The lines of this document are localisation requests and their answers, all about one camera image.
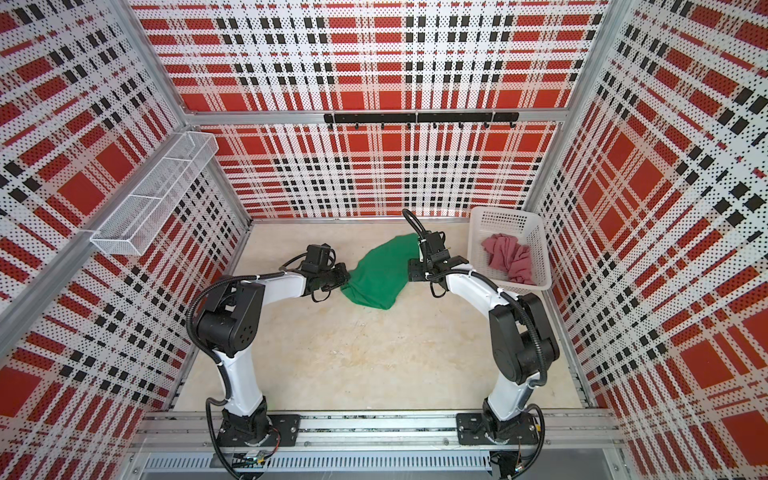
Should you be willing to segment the green tank top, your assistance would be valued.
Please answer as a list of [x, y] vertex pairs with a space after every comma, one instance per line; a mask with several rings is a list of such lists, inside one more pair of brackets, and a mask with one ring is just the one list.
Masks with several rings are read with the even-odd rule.
[[415, 233], [396, 236], [369, 251], [350, 271], [341, 291], [356, 305], [389, 310], [408, 283], [409, 261], [418, 256]]

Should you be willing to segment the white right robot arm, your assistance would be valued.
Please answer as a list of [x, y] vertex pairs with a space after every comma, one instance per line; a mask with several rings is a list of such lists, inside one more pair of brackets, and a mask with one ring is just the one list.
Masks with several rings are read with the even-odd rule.
[[533, 294], [514, 295], [463, 257], [451, 256], [442, 232], [427, 230], [417, 238], [419, 257], [409, 261], [409, 279], [444, 288], [488, 320], [498, 378], [483, 401], [475, 434], [495, 444], [524, 438], [524, 429], [531, 437], [541, 437], [544, 427], [534, 419], [535, 409], [528, 402], [547, 384], [548, 370], [560, 356], [541, 300]]

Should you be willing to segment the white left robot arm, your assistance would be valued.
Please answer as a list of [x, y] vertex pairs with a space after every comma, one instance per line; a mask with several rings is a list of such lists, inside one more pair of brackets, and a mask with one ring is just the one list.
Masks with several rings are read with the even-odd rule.
[[317, 292], [329, 294], [349, 280], [330, 245], [310, 244], [276, 272], [225, 276], [192, 300], [187, 335], [214, 362], [224, 390], [223, 399], [206, 400], [208, 415], [215, 408], [222, 413], [221, 426], [209, 427], [216, 446], [259, 445], [279, 438], [252, 358], [263, 308], [305, 297], [318, 303]]

